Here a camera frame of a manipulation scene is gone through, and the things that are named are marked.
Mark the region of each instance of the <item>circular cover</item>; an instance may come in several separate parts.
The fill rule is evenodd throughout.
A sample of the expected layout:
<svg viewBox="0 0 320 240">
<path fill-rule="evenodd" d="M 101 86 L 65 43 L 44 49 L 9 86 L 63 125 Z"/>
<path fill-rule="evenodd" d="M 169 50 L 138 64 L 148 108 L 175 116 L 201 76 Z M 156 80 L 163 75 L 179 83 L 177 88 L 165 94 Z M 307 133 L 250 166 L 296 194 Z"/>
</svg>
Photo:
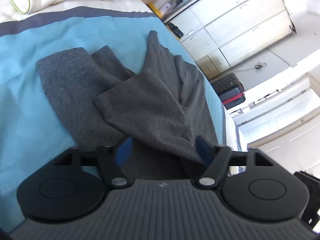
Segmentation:
<svg viewBox="0 0 320 240">
<path fill-rule="evenodd" d="M 279 181 L 272 179 L 258 179 L 249 186 L 249 191 L 256 198 L 262 200 L 277 200 L 282 198 L 287 189 Z"/>
<path fill-rule="evenodd" d="M 250 167 L 225 182 L 222 197 L 242 216 L 276 222 L 299 217 L 309 194 L 305 185 L 287 171 Z"/>
<path fill-rule="evenodd" d="M 39 170 L 23 181 L 17 190 L 23 214 L 47 222 L 77 219 L 95 209 L 103 196 L 101 180 L 70 166 Z"/>
</svg>

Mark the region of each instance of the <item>drawer handle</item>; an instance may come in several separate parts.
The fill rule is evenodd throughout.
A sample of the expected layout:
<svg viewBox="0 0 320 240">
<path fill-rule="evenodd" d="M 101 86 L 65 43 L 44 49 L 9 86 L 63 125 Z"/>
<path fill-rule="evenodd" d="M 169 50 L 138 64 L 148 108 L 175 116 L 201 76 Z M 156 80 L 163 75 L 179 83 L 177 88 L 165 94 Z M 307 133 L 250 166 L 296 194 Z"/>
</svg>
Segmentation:
<svg viewBox="0 0 320 240">
<path fill-rule="evenodd" d="M 195 36 L 193 36 L 193 37 L 191 37 L 190 40 L 191 40 L 191 41 L 194 40 L 197 36 L 198 36 L 198 34 L 195 35 Z"/>
<path fill-rule="evenodd" d="M 187 35 L 190 35 L 190 34 L 192 34 L 194 32 L 195 32 L 195 30 L 192 30 L 191 32 L 187 33 Z"/>
</svg>

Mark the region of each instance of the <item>logo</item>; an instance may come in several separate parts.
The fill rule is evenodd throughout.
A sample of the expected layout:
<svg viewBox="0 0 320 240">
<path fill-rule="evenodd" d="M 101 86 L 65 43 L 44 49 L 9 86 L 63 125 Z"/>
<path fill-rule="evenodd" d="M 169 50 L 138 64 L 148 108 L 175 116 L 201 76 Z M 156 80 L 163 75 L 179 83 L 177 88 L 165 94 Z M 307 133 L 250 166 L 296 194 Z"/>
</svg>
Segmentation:
<svg viewBox="0 0 320 240">
<path fill-rule="evenodd" d="M 165 182 L 159 183 L 158 184 L 161 188 L 167 187 L 168 184 L 166 184 Z"/>
</svg>

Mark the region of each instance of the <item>ribbed gray surface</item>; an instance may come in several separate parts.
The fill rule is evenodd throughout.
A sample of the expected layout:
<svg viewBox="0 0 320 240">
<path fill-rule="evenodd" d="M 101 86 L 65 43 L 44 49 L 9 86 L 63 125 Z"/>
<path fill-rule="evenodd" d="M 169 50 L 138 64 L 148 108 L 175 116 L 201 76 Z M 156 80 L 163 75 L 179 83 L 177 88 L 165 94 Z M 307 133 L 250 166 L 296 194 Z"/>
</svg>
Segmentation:
<svg viewBox="0 0 320 240">
<path fill-rule="evenodd" d="M 298 220 L 259 224 L 225 208 L 212 191 L 189 180 L 136 180 L 112 191 L 103 205 L 85 218 L 51 225 L 26 220 L 12 234 L 15 240 L 196 240 L 313 239 Z"/>
</svg>

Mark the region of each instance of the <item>bed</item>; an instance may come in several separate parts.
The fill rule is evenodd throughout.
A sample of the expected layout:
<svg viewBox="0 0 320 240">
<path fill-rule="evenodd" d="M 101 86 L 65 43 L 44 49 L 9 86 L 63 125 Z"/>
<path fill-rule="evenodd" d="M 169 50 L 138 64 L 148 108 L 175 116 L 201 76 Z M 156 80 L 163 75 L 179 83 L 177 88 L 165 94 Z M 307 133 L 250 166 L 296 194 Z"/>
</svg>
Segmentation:
<svg viewBox="0 0 320 240">
<path fill-rule="evenodd" d="M 36 62 L 55 52 L 83 47 L 94 53 L 108 45 L 121 63 L 138 73 L 146 36 L 174 55 L 193 59 L 140 0 L 66 0 L 29 15 L 0 0 L 0 227 L 7 232 L 24 217 L 16 200 L 18 185 L 76 142 L 57 119 L 44 95 Z M 205 80 L 205 98 L 219 144 L 245 151 L 238 127 Z"/>
</svg>

